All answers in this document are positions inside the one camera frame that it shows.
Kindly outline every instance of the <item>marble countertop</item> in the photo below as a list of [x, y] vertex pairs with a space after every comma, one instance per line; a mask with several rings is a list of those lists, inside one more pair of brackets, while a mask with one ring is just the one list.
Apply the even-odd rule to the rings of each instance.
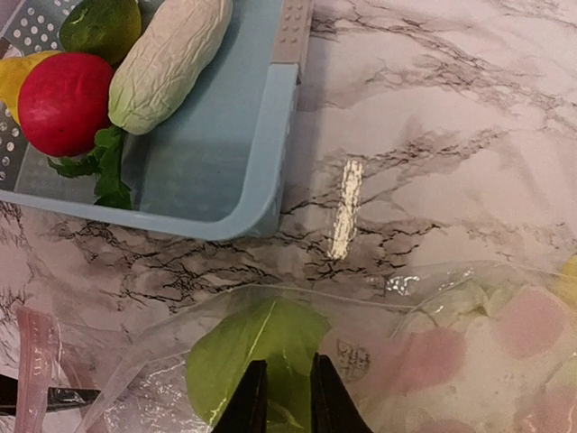
[[313, 26], [272, 239], [196, 242], [0, 204], [5, 368], [22, 301], [137, 332], [247, 282], [330, 290], [575, 250], [575, 2], [317, 0]]

